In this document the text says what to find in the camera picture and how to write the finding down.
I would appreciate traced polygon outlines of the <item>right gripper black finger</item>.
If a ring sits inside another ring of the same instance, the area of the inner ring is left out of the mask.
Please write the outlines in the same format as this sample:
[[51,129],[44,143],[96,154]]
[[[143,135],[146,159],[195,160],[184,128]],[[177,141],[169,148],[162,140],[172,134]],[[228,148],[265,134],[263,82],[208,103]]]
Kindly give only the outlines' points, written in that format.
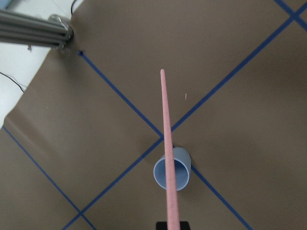
[[187,221],[181,221],[180,230],[191,230],[189,223]]

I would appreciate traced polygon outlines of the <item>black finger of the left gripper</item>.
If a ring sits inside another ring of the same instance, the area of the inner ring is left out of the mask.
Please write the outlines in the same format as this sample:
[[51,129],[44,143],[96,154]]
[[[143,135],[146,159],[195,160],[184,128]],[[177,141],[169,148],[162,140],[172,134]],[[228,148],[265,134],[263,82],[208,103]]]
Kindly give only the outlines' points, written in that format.
[[156,222],[155,229],[156,230],[168,230],[167,222],[166,221]]

